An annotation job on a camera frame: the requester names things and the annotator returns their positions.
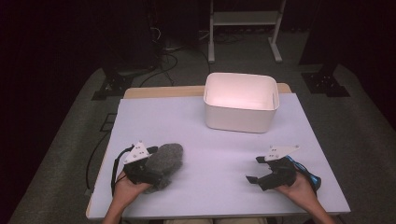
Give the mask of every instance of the white metal rack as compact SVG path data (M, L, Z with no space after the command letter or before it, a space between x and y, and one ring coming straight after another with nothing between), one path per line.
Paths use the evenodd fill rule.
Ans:
M215 44L213 41L214 26L225 25L274 25L275 30L271 37L268 37L271 50L277 63L282 62L279 50L277 49L276 39L279 33L280 23L282 22L283 11L286 0L281 0L278 11L248 11L248 12L215 12L213 10L213 0L210 1L210 28L209 28L209 49L208 60L210 63L215 61Z

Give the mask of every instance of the forearm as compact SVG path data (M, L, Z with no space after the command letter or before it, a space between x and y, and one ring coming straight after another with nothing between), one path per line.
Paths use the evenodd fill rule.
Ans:
M311 215L316 224L335 224L332 217L327 214L326 210L320 205L320 203L315 206L306 207L305 210Z
M103 224L118 224L125 208L119 204L111 203L109 206L106 216L103 220Z

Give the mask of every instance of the plastic container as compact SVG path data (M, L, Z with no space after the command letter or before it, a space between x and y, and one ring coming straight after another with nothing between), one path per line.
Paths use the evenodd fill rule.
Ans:
M212 73L205 84L205 123L209 128L265 133L279 107L272 77Z

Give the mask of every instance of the white table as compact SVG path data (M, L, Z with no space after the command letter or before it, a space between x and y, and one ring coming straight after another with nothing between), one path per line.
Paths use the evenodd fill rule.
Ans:
M280 94L280 107L267 133L237 133L205 126L202 96L121 100L116 123L87 209L101 219L111 202L110 180L121 151L142 140L147 147L180 143L183 166L162 191L140 195L125 211L131 218L256 217L303 214L275 190L262 191L246 175L270 174L258 164L269 146L295 146L291 156L322 178L318 199L330 214L350 212L332 169L293 93Z

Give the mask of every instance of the gray fuzzy object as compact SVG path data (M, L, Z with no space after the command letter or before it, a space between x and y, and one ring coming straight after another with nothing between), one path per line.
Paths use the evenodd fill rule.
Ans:
M183 158L183 147L180 144L165 144L152 154L145 166L149 171L163 175L160 184L145 190L145 193L152 193L166 188L171 184L171 175L180 169Z

